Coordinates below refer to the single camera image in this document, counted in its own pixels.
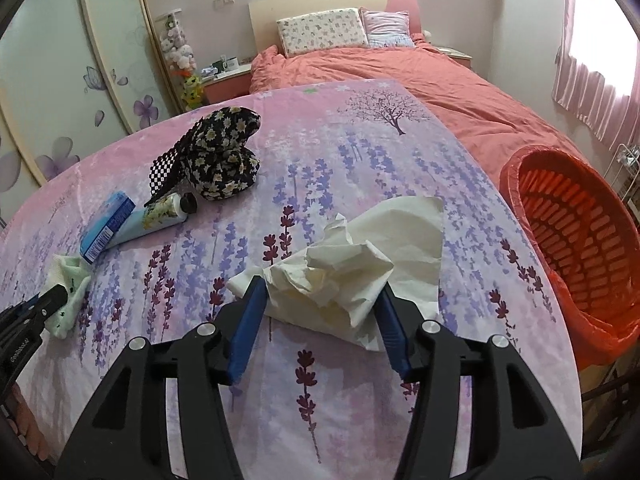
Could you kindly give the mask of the person's hand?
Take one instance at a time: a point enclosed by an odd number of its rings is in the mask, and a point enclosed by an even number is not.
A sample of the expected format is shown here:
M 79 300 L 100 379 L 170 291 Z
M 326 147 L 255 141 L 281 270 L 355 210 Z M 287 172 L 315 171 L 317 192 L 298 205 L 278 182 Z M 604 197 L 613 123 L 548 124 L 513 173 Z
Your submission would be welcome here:
M 1 404 L 1 414 L 8 422 L 10 428 L 28 449 L 32 456 L 38 460 L 47 460 L 50 457 L 50 448 L 43 433 L 40 431 L 35 415 L 29 408 L 22 390 L 16 382 Z

